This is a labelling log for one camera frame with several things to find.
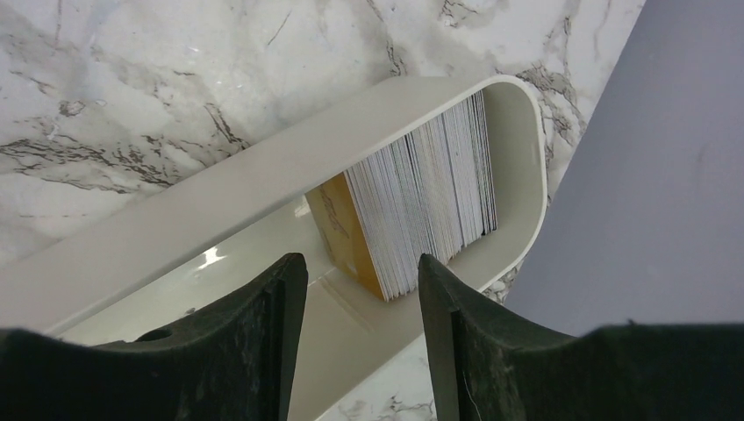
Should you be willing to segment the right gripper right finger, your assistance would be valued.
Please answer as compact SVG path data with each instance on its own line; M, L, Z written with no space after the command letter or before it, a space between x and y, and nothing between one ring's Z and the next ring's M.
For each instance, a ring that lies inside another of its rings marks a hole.
M432 255L418 296L441 420L740 420L740 324L608 325L580 337L470 288Z

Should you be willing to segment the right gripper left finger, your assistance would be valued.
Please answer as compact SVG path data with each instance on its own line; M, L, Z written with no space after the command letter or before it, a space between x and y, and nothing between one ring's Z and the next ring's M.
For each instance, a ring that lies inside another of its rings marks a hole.
M308 289L303 255L133 342L1 332L4 420L284 420Z

